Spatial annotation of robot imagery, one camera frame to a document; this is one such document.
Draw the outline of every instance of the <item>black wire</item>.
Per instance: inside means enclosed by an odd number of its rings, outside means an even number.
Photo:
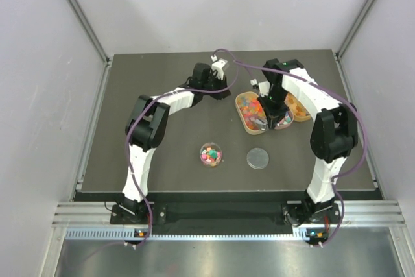
[[[104,201],[104,207],[109,211],[112,212],[112,210],[110,210],[107,206],[106,206],[106,201]]]

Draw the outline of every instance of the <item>white panel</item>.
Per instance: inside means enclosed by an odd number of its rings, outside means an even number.
[[[364,0],[78,0],[114,53],[338,49]]]
[[[0,0],[0,267],[35,276],[103,64],[66,0]]]
[[[415,2],[377,0],[344,57],[379,178],[415,240]]]

